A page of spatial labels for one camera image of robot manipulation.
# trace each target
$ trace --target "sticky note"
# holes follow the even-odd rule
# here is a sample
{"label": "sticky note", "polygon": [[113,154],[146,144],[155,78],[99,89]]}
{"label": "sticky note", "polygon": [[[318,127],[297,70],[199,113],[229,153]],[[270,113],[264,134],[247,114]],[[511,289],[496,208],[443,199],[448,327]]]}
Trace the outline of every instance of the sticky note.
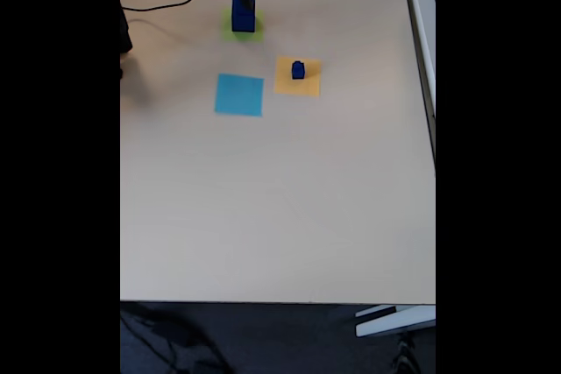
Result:
{"label": "sticky note", "polygon": [[238,74],[219,74],[215,112],[262,116],[263,80]]}
{"label": "sticky note", "polygon": [[[304,64],[306,75],[304,79],[293,80],[292,64],[297,60]],[[274,93],[319,96],[321,72],[322,62],[320,60],[279,56],[274,76]]]}
{"label": "sticky note", "polygon": [[263,11],[255,13],[255,32],[234,32],[231,30],[231,8],[222,11],[220,32],[224,41],[263,42]]}

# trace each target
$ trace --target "table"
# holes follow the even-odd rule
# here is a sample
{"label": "table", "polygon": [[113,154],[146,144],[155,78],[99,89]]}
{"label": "table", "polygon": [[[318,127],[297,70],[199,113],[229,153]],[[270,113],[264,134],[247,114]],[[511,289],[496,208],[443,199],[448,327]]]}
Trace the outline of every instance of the table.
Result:
{"label": "table", "polygon": [[[182,0],[121,0],[150,7]],[[436,181],[407,0],[231,0],[125,12],[121,300],[435,304]],[[273,92],[277,55],[321,96]],[[219,73],[265,79],[263,117],[214,112]]]}

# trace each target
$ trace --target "cable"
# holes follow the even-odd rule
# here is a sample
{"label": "cable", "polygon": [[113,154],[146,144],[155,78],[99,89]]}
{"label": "cable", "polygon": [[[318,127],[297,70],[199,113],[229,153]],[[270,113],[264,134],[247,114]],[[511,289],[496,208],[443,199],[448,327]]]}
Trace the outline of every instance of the cable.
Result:
{"label": "cable", "polygon": [[192,0],[186,0],[185,2],[181,2],[180,4],[164,4],[162,6],[155,6],[153,8],[148,9],[135,9],[135,8],[125,8],[125,11],[135,11],[135,12],[148,12],[148,11],[156,11],[158,9],[166,9],[166,8],[174,8],[175,6],[183,6],[184,4],[188,4]]}
{"label": "cable", "polygon": [[177,352],[175,352],[174,345],[170,341],[167,341],[167,346],[169,348],[169,352],[172,354],[172,362],[169,364],[167,374],[173,374],[174,366],[177,364]]}
{"label": "cable", "polygon": [[[138,340],[140,340],[149,350],[152,351],[152,353],[155,356],[157,356],[161,361],[166,363],[166,365],[168,365],[170,369],[178,371],[177,367],[175,367],[175,362],[171,362],[165,356],[161,355],[144,337],[142,337],[138,332],[135,332],[134,330],[132,330],[131,326],[129,326],[129,323],[127,323],[124,320],[122,315],[120,315],[120,317],[121,317],[121,322],[123,323],[124,327],[131,333],[131,335],[133,335]],[[171,346],[171,343],[168,343],[168,346],[170,347],[170,349],[173,349],[172,346]],[[175,350],[174,350],[173,355],[174,355],[173,358],[176,359],[177,355],[175,355]]]}

